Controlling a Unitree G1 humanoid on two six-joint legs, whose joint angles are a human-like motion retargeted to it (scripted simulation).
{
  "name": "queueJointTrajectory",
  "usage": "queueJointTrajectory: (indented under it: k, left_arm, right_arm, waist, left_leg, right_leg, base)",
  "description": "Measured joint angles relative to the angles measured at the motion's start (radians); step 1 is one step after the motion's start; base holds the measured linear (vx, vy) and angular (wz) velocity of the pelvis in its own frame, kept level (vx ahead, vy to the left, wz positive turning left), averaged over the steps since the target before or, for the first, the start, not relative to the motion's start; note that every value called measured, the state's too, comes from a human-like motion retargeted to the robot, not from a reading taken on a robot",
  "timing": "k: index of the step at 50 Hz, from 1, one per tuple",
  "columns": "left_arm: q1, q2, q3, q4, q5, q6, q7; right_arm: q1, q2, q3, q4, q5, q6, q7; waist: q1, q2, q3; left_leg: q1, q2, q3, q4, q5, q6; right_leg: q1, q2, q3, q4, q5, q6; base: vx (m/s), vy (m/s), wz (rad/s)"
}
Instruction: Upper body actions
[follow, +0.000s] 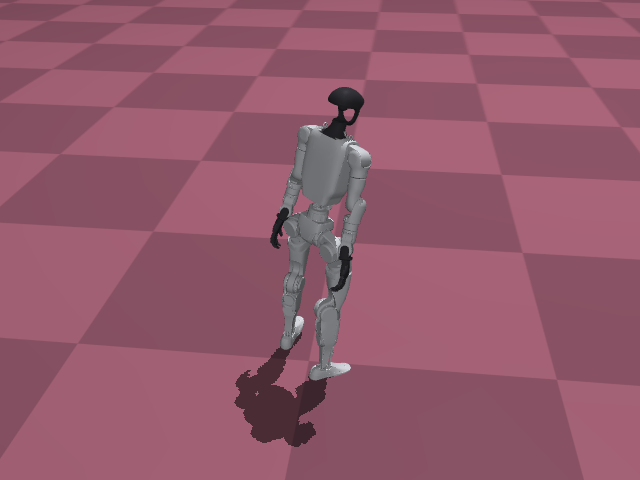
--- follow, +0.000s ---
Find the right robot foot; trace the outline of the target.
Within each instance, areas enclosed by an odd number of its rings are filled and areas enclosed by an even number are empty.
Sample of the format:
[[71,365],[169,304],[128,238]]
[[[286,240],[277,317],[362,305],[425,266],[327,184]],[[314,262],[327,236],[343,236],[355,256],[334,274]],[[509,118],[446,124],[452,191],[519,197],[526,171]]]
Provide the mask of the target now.
[[[329,364],[329,362],[328,362]],[[328,365],[327,365],[328,366]],[[351,366],[347,363],[330,363],[331,368],[322,370],[321,364],[314,365],[309,372],[309,378],[312,380],[320,380],[327,377],[334,377],[344,373],[347,373],[351,370]],[[325,368],[325,367],[323,367]]]

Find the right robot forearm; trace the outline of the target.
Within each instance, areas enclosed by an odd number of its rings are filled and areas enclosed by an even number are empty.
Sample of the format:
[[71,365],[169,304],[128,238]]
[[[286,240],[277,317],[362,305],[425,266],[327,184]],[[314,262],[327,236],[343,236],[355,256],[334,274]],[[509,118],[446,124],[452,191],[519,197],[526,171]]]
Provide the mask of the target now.
[[340,248],[347,246],[349,248],[349,256],[353,254],[353,244],[356,241],[358,225],[361,222],[361,218],[366,210],[366,202],[362,199],[358,200],[351,214],[344,215],[344,225],[341,234],[341,244],[338,247],[338,253],[340,255]]

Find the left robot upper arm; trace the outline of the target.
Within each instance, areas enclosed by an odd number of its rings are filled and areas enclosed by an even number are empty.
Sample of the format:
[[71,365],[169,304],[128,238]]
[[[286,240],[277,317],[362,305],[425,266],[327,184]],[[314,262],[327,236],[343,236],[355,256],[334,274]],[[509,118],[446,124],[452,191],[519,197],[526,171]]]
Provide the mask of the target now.
[[292,170],[292,177],[300,181],[308,137],[315,127],[317,127],[317,125],[306,125],[302,126],[298,131],[298,144],[295,153],[295,164]]

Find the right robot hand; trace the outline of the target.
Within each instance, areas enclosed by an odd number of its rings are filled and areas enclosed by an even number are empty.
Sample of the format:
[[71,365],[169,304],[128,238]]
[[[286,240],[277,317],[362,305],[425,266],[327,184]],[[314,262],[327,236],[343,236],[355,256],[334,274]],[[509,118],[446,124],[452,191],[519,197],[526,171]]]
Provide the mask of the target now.
[[339,259],[342,261],[341,270],[340,270],[340,279],[338,284],[335,287],[330,288],[331,291],[334,291],[334,292],[337,292],[344,287],[346,278],[349,275],[350,261],[353,258],[349,256],[349,248],[347,246],[342,246],[340,248]]

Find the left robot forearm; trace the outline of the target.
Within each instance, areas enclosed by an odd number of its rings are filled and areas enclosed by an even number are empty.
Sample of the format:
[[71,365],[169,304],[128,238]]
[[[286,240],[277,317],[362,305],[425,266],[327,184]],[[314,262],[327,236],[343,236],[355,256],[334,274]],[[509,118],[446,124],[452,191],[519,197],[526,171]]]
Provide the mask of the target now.
[[302,189],[301,181],[293,178],[292,171],[291,171],[287,181],[287,188],[283,197],[283,204],[279,208],[279,213],[282,208],[287,208],[289,210],[289,214],[287,218],[293,214],[293,207],[296,205],[299,192],[301,189]]

